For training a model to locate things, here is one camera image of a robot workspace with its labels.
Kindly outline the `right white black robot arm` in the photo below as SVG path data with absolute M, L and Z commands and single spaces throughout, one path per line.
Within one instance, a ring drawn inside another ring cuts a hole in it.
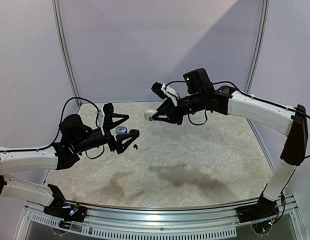
M 156 109 L 148 109 L 148 121 L 162 121 L 181 125 L 183 117 L 199 111 L 243 117 L 277 130 L 287 137 L 280 155 L 280 163 L 260 199 L 274 202 L 284 190 L 298 166 L 306 158 L 308 123 L 302 105 L 290 107 L 249 95 L 233 84 L 214 89 L 204 68 L 183 75 L 188 96 L 180 98 L 177 92 L 164 83 L 154 83 L 152 91 L 164 102 Z

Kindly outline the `cream earbud charging case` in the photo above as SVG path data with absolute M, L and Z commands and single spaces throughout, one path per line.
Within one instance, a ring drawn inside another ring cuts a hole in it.
M 153 121 L 153 116 L 157 113 L 155 109 L 147 109 L 144 111 L 144 118 L 147 121 Z

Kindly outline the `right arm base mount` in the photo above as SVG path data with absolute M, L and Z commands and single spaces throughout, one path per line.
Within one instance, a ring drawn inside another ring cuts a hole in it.
M 277 202 L 263 198 L 254 204 L 236 208 L 236 214 L 240 223 L 268 220 L 271 217 L 278 220 L 281 217 Z

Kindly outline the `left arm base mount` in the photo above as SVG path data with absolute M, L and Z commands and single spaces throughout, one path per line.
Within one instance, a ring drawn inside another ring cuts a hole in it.
M 65 222 L 83 223 L 87 214 L 87 207 L 64 202 L 53 202 L 50 206 L 45 206 L 43 212 L 47 215 L 61 218 Z

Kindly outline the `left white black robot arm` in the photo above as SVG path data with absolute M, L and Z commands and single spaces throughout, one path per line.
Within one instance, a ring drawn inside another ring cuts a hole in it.
M 113 128 L 128 118 L 125 114 L 111 114 L 101 127 L 92 129 L 82 122 L 80 115 L 71 114 L 59 124 L 60 142 L 31 150 L 0 147 L 0 197 L 25 200 L 44 207 L 64 205 L 65 197 L 57 186 L 18 179 L 12 173 L 69 169 L 80 160 L 83 152 L 104 145 L 121 154 L 139 137 L 137 129 L 116 136 L 111 134 Z

